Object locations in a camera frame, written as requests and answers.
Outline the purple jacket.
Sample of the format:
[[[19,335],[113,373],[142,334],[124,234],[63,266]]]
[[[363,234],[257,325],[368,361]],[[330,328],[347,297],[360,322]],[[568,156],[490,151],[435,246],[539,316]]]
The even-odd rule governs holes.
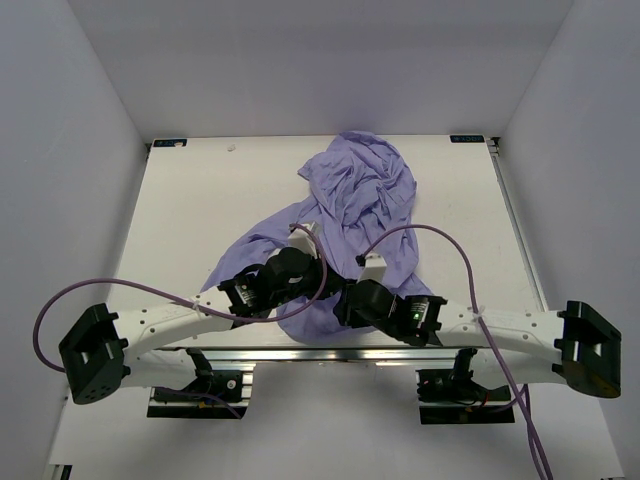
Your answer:
[[[298,173],[308,182],[309,195],[240,236],[218,261],[205,289],[286,246],[290,224],[317,222],[328,264],[342,277],[357,278],[356,256],[373,247],[387,264],[383,283],[391,292],[401,297],[430,294],[415,273],[418,241],[407,227],[417,183],[392,144],[369,132],[342,132]]]

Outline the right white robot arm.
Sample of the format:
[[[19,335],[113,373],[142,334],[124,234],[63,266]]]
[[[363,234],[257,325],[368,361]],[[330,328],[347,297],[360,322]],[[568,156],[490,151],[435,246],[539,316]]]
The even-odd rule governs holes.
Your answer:
[[[340,325],[373,327],[413,347],[491,349],[451,374],[453,390],[472,399],[506,384],[558,383],[588,396],[621,394],[621,332],[589,304],[560,311],[513,313],[450,303],[432,295],[401,297],[374,280],[350,281],[333,312]]]

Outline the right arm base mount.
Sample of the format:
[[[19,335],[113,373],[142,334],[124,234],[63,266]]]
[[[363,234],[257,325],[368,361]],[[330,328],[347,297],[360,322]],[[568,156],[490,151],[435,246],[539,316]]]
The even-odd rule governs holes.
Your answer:
[[[515,400],[491,350],[423,348],[410,350],[406,360],[416,372],[421,424],[515,422]]]

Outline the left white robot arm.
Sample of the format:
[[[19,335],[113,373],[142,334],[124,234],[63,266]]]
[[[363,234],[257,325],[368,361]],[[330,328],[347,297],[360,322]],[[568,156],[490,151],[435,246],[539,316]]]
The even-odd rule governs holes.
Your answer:
[[[168,387],[202,398],[211,374],[190,354],[166,353],[165,346],[271,321],[274,310],[298,299],[311,308],[344,283],[317,254],[286,247],[192,297],[168,294],[162,305],[128,312],[93,305],[59,344],[72,399],[89,405],[129,386]]]

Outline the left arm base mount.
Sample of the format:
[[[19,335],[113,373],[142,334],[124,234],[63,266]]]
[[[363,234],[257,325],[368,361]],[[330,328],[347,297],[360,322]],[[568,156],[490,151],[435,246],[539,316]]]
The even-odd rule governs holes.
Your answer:
[[[154,387],[146,416],[163,419],[241,420],[252,395],[255,363],[209,360],[202,350],[179,350],[189,380],[179,387]]]

